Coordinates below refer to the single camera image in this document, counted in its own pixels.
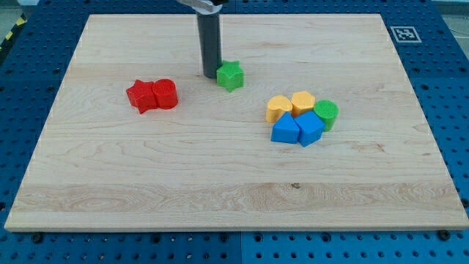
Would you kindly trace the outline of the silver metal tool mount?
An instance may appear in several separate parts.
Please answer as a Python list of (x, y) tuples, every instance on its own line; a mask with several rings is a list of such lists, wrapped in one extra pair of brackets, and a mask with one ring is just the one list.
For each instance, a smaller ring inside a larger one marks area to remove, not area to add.
[(212, 15), (221, 10), (222, 1), (216, 0), (177, 0), (178, 3), (186, 5), (202, 15)]

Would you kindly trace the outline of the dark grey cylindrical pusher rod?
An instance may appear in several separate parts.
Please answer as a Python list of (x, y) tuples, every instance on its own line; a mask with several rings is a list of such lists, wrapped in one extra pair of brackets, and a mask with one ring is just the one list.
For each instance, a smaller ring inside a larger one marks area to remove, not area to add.
[(219, 13), (203, 15), (198, 12), (196, 15), (203, 74), (208, 78), (217, 78), (217, 70), (222, 65)]

